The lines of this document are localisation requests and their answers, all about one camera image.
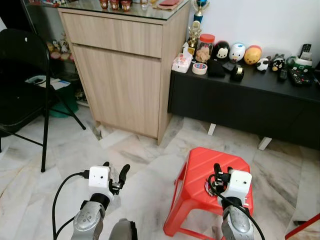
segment chair seat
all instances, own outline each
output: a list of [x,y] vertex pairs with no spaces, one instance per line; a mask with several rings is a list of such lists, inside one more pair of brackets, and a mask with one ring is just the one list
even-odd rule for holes
[[0,87],[0,129],[15,133],[39,116],[45,107],[46,89],[25,82]]

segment cable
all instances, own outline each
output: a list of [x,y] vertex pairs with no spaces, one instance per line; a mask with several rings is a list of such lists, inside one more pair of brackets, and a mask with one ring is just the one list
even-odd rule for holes
[[220,198],[222,198],[223,200],[227,201],[229,204],[233,205],[235,208],[239,209],[241,212],[243,212],[250,220],[251,222],[254,224],[254,226],[256,227],[256,229],[258,230],[262,240],[265,240],[265,236],[263,234],[263,232],[261,231],[260,227],[258,226],[258,224],[256,223],[256,221],[253,219],[252,216],[250,216],[250,214],[248,214],[242,207],[240,207],[239,205],[237,204],[234,204],[232,201],[230,201],[228,198],[222,196],[220,193],[218,193],[214,186],[212,185],[212,182],[211,182],[211,178],[214,177],[215,174],[211,174],[208,178],[208,183],[209,183],[209,186],[211,188],[211,190]]
[[63,224],[59,230],[56,232],[55,237],[58,238],[59,233],[62,231],[62,229],[64,229],[65,226],[67,226],[69,223],[71,223],[73,220],[75,219],[75,217],[72,217],[71,219],[69,219],[65,224]]
[[56,203],[57,203],[57,198],[58,198],[58,195],[62,189],[62,187],[64,186],[64,184],[72,177],[74,176],[83,176],[83,172],[77,172],[77,173],[74,173],[74,174],[71,174],[70,176],[68,176],[60,185],[60,187],[58,188],[58,191],[56,191],[56,194],[55,194],[55,197],[54,197],[54,200],[53,200],[53,204],[52,204],[52,230],[53,230],[53,240],[57,240],[57,237],[58,237],[58,234],[56,233]]

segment orange toy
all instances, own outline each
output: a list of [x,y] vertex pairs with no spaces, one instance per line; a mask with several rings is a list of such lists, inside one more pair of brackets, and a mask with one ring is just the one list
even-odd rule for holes
[[[163,226],[166,235],[172,237],[180,232],[202,240],[215,240],[212,237],[182,228],[181,224],[192,209],[201,209],[217,215],[223,214],[223,208],[219,205],[217,196],[210,196],[205,190],[205,182],[213,173],[216,163],[220,164],[222,172],[228,172],[228,167],[250,172],[250,166],[241,157],[203,147],[192,149],[188,160],[182,166],[175,180],[171,209]],[[182,186],[176,197],[180,181],[182,181]],[[246,196],[246,203],[252,215],[254,211],[252,186]]]
[[261,57],[262,50],[258,45],[251,45],[244,54],[244,61],[248,65],[257,63]]

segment remote control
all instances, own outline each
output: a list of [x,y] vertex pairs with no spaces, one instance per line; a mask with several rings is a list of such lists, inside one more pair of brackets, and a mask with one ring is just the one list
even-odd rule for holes
[[284,80],[287,79],[287,77],[288,77],[287,69],[281,69],[279,76],[278,76],[278,80],[283,82]]
[[311,44],[310,43],[303,44],[301,52],[300,52],[300,55],[299,55],[299,58],[301,58],[301,55],[302,55],[303,52],[309,53],[310,49],[311,49]]
[[290,69],[289,76],[291,79],[291,82],[295,86],[311,86],[312,85],[312,78],[308,76],[308,74],[304,72],[300,72],[298,70]]

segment cabinet leg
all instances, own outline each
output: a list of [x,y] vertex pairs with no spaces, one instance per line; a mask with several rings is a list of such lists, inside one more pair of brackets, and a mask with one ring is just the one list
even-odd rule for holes
[[268,144],[271,142],[272,138],[265,136],[258,145],[259,150],[265,150]]
[[216,128],[216,124],[211,123],[208,131],[208,135],[212,136],[214,134],[215,128]]

